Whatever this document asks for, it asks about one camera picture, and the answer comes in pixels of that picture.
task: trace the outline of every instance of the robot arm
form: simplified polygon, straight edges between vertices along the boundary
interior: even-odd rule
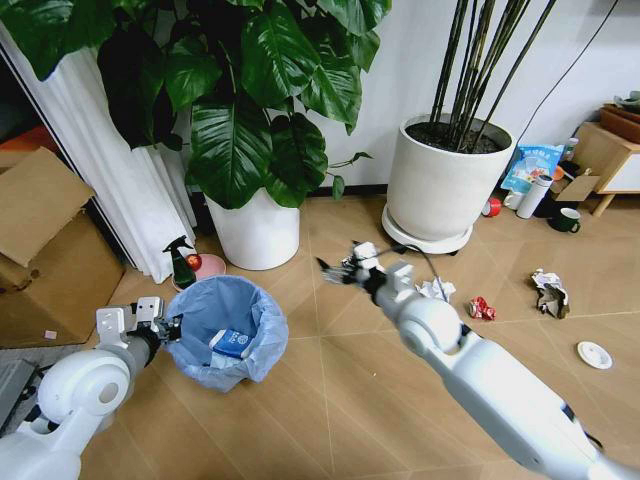
[[[3,478],[77,479],[80,455],[133,393],[133,380],[162,343],[179,340],[180,318],[164,319],[159,297],[96,312],[100,343],[57,362],[42,379],[38,405],[0,439]]]
[[[558,480],[640,479],[596,449],[571,407],[509,352],[473,332],[448,303],[420,295],[411,265],[385,272],[377,256],[367,242],[354,246],[341,267],[319,262],[327,280],[355,283],[371,295],[404,344],[511,458]]]

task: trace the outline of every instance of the spray bottle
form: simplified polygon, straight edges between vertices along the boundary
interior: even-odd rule
[[[185,241],[186,238],[186,235],[176,238],[163,250],[163,252],[171,252],[171,261],[173,263],[173,282],[176,284],[176,287],[182,289],[187,288],[196,281],[195,272],[189,268],[187,261],[178,250],[178,247],[193,248],[187,244]]]

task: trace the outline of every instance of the blue trash bag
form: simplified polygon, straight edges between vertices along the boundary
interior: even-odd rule
[[[178,294],[167,310],[182,315],[182,339],[166,349],[178,368],[207,388],[228,392],[240,380],[261,382],[287,347],[287,319],[276,301],[249,280],[216,275]],[[227,368],[209,366],[209,340],[230,328],[255,337],[247,358]]]

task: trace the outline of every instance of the plant pot saucer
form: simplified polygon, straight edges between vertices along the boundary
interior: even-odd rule
[[[227,271],[227,265],[224,260],[217,255],[210,253],[201,253],[202,265],[196,270],[196,282],[204,278],[212,277],[213,275],[224,275]],[[178,287],[173,281],[173,275],[171,275],[171,285],[178,292],[182,291],[182,288]]]
[[[422,238],[417,238],[400,228],[395,220],[391,218],[387,205],[384,206],[384,210],[382,211],[382,227],[396,242],[405,245],[415,245],[421,248],[425,253],[457,252],[467,244],[469,238],[471,238],[471,232],[473,231],[473,225],[471,225],[462,235],[455,237],[445,238],[442,240],[424,240]]]

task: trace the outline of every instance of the plastic bag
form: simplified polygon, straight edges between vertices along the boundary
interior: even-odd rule
[[[167,316],[182,317],[182,339],[167,344],[178,368],[207,388],[228,392],[239,381],[261,382],[287,347],[289,328],[276,301],[249,280],[216,275],[178,294]],[[227,368],[210,366],[209,340],[230,328],[255,337],[247,358]]]
[[[518,145],[515,161],[500,187],[527,193],[539,175],[553,177],[563,150],[562,145]]]

